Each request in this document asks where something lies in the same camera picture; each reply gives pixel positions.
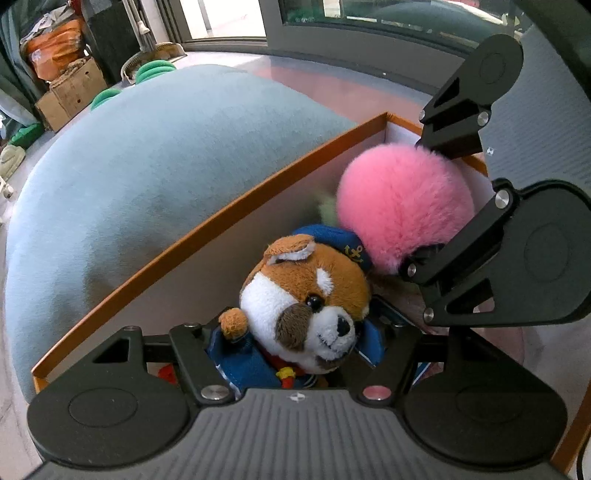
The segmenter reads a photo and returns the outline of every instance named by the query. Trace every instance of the pink fluffy ball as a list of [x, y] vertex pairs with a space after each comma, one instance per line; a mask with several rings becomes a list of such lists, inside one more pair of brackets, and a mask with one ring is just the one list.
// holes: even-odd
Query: pink fluffy ball
[[418, 247], [447, 243], [474, 215], [470, 190], [449, 160], [385, 144], [354, 159], [337, 192], [343, 228], [363, 242], [376, 269], [396, 274]]

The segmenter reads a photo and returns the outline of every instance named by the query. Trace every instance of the floor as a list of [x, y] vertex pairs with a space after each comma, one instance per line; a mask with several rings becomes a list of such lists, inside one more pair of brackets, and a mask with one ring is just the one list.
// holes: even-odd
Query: floor
[[[415, 120], [423, 105], [430, 99], [429, 95], [388, 80], [301, 60], [233, 53], [191, 52], [176, 62], [178, 68], [195, 64], [238, 67], [255, 75], [276, 80], [356, 122], [362, 122], [384, 111], [395, 112]], [[15, 189], [13, 197], [10, 200], [0, 197], [0, 217], [6, 222], [0, 226], [2, 290], [5, 278], [6, 235], [19, 192], [37, 162], [56, 138], [87, 115], [88, 111], [87, 108], [57, 134], [46, 132], [27, 151], [25, 160], [10, 178], [9, 183]], [[27, 405], [16, 386], [14, 370], [9, 360], [4, 335], [4, 314], [0, 317], [0, 333], [0, 479], [19, 480], [33, 470], [40, 463], [40, 459], [27, 433]]]

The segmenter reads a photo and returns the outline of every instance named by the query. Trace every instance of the cardboard box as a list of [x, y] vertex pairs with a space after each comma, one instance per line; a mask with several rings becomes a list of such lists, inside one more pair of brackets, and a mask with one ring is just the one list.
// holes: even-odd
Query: cardboard box
[[80, 68], [54, 80], [35, 104], [47, 125], [57, 132], [107, 88], [103, 74], [93, 58]]

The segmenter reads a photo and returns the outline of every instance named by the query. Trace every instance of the dog's paw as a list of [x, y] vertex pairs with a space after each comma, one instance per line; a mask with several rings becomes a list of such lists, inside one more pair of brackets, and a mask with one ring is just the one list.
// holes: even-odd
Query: dog's paw
[[220, 325], [227, 340], [238, 340], [248, 331], [248, 319], [241, 309], [230, 309], [222, 313]]

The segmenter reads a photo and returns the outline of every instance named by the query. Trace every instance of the logo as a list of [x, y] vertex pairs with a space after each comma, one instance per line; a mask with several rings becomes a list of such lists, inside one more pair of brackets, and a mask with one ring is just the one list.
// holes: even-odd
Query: logo
[[349, 245], [345, 246], [345, 255], [357, 263], [363, 263], [363, 258], [361, 258], [362, 251], [363, 246], [361, 245], [359, 245], [357, 248], [351, 248]]
[[299, 403], [301, 401], [304, 401], [306, 399], [306, 396], [303, 393], [296, 392], [296, 393], [292, 393], [287, 398], [289, 398], [291, 401], [294, 401], [295, 403]]

